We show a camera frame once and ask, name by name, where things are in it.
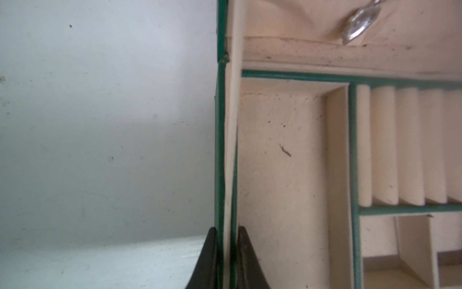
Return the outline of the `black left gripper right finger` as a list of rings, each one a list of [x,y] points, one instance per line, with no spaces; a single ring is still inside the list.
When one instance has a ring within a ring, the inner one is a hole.
[[[237,289],[270,289],[244,226],[238,227]]]

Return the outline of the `green jewelry box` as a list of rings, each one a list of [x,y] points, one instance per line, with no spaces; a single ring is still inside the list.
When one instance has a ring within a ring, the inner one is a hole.
[[[219,1],[218,287],[462,286],[460,1]]]

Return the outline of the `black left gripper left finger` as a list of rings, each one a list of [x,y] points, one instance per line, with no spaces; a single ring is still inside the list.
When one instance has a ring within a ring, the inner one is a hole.
[[[218,235],[211,227],[186,289],[217,288]]]

